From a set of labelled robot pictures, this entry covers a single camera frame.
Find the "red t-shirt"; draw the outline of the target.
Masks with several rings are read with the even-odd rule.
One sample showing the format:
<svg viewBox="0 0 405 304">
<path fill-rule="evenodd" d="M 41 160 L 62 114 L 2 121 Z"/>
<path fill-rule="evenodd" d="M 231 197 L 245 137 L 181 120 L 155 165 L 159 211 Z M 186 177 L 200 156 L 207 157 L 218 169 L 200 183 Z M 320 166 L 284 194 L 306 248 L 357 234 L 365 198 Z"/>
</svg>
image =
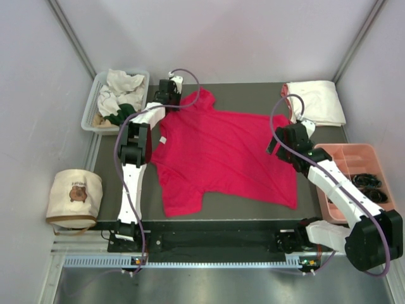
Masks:
<svg viewBox="0 0 405 304">
<path fill-rule="evenodd" d="M 200 212 L 205 193 L 297 208 L 296 171 L 266 151 L 271 131 L 288 125 L 285 116 L 216 110 L 205 89 L 181 103 L 192 105 L 160 122 L 151 157 L 167 217 Z"/>
</svg>

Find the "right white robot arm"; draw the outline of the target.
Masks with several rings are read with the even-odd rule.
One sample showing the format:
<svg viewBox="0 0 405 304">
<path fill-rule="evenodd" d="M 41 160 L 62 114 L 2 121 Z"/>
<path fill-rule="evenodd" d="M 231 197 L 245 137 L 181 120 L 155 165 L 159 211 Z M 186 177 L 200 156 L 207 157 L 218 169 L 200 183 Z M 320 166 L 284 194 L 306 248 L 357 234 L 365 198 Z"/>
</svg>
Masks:
<svg viewBox="0 0 405 304">
<path fill-rule="evenodd" d="M 345 216 L 346 228 L 325 220 L 314 220 L 295 235 L 296 245 L 311 250 L 321 244 L 344 252 L 357 270 L 371 276 L 371 269 L 383 266 L 386 276 L 390 264 L 403 255 L 403 219 L 396 210 L 384 210 L 366 197 L 338 168 L 333 158 L 315 147 L 310 139 L 314 123 L 304 120 L 285 127 L 271 127 L 267 148 L 283 162 L 303 174 Z"/>
</svg>

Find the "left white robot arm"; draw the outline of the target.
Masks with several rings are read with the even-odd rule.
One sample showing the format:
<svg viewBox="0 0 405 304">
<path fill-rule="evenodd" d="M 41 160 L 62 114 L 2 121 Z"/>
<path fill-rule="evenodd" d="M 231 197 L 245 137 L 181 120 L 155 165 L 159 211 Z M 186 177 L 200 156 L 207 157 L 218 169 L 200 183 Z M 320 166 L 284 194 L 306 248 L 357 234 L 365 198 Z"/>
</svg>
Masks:
<svg viewBox="0 0 405 304">
<path fill-rule="evenodd" d="M 115 238 L 130 251 L 137 251 L 143 245 L 143 235 L 138 224 L 142 218 L 140 197 L 142 180 L 152 154 L 151 130 L 169 110 L 166 105 L 178 106 L 182 94 L 183 78 L 170 76 L 159 82 L 154 99 L 146 107 L 131 116 L 126 126 L 121 126 L 116 155 L 121 163 L 123 194 L 115 227 Z"/>
</svg>

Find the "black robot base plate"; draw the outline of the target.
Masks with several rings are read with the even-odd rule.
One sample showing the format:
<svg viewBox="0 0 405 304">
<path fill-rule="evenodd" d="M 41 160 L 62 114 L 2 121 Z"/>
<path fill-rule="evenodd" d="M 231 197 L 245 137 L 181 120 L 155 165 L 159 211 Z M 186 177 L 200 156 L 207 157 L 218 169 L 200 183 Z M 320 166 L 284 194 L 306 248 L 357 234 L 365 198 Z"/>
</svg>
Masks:
<svg viewBox="0 0 405 304">
<path fill-rule="evenodd" d="M 283 262 L 295 252 L 316 254 L 315 245 L 299 244 L 294 234 L 298 220 L 162 220 L 145 221 L 136 241 L 115 238 L 116 224 L 107 251 L 146 252 L 150 262 Z"/>
</svg>

